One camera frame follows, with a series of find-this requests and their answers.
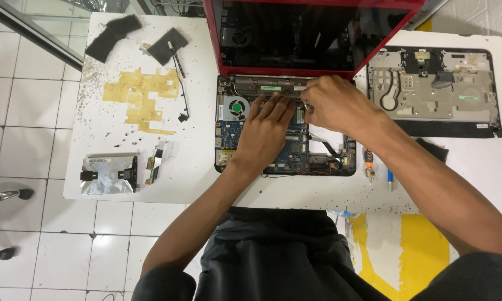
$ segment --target cooling fan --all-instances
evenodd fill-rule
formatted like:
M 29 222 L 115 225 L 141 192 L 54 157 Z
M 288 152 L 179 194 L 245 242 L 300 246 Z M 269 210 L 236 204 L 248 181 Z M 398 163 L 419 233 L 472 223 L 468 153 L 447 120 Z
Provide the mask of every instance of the cooling fan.
M 243 121 L 247 118 L 251 105 L 240 96 L 223 96 L 222 115 L 225 121 Z

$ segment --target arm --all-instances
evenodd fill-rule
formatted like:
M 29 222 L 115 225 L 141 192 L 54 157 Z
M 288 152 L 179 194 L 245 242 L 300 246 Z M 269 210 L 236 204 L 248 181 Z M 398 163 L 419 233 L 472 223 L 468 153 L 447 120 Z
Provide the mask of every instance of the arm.
M 264 105 L 259 96 L 251 106 L 238 149 L 223 173 L 161 234 L 145 258 L 141 276 L 159 267 L 184 270 L 212 235 L 236 198 L 273 162 L 285 144 L 295 104 L 276 93 Z
M 502 215 L 472 185 L 429 154 L 340 77 L 309 81 L 305 120 L 354 137 L 377 154 L 420 211 L 459 251 L 502 254 Z

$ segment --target hand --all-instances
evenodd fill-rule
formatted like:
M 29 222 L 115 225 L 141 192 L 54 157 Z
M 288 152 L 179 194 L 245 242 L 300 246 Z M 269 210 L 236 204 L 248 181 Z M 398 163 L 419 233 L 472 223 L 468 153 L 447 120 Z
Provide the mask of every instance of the hand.
M 239 164 L 239 169 L 256 177 L 275 160 L 285 145 L 288 123 L 294 116 L 295 103 L 290 98 L 274 92 L 260 114 L 258 110 L 266 100 L 260 95 L 251 105 L 243 125 L 238 148 L 229 164 Z
M 361 91 L 339 76 L 309 80 L 301 99 L 312 105 L 305 112 L 305 122 L 357 140 L 379 128 L 382 122 L 391 121 Z

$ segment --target white table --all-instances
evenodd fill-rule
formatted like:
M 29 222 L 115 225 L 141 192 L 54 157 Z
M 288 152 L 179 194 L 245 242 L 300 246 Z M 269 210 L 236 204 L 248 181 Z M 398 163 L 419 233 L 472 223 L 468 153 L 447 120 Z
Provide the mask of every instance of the white table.
M 120 14 L 93 13 L 89 26 L 89 45 L 104 29 L 105 23 Z M 80 82 L 79 100 L 73 128 L 73 140 L 67 165 L 64 197 L 67 199 L 98 199 L 128 202 L 192 203 L 218 177 L 214 169 L 214 123 L 217 66 L 205 19 L 182 17 L 140 16 L 143 28 L 117 43 L 106 64 L 86 56 Z M 125 124 L 125 103 L 102 101 L 104 84 L 116 82 L 119 72 L 154 74 L 160 65 L 139 50 L 141 43 L 152 44 L 171 27 L 176 27 L 189 45 L 179 51 L 187 74 L 186 89 L 189 120 L 180 123 L 177 117 L 183 101 L 165 110 L 164 129 L 174 135 L 137 132 L 135 125 Z M 485 48 L 493 54 L 496 88 L 502 120 L 502 39 L 498 37 L 401 31 L 389 45 L 420 47 Z M 172 62 L 166 67 L 174 67 Z M 365 70 L 355 78 L 358 87 L 366 86 Z M 157 107 L 163 104 L 157 100 Z M 154 147 L 167 140 L 158 180 L 154 185 L 142 185 L 140 192 L 122 195 L 81 195 L 82 160 L 93 154 L 140 152 L 138 183 L 145 183 L 149 171 L 147 158 Z M 502 212 L 502 138 L 450 139 L 431 138 L 450 150 L 448 166 L 478 188 Z M 396 181 L 388 192 L 387 171 L 379 158 L 375 159 L 375 180 L 372 186 L 364 176 L 362 146 L 358 145 L 357 173 L 351 177 L 295 176 L 278 179 L 258 178 L 238 198 L 236 204 L 245 207 L 348 209 L 418 213 L 416 206 Z

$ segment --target left hand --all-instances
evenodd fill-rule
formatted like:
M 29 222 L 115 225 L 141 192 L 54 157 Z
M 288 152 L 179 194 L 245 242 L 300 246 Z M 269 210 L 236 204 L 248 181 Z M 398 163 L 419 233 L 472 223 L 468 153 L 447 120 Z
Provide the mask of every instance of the left hand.
M 253 177 L 268 167 L 284 147 L 286 130 L 296 108 L 289 97 L 281 98 L 280 93 L 274 92 L 259 114 L 265 100 L 262 94 L 251 105 L 238 148 L 229 163 L 238 164 L 240 170 L 250 172 Z

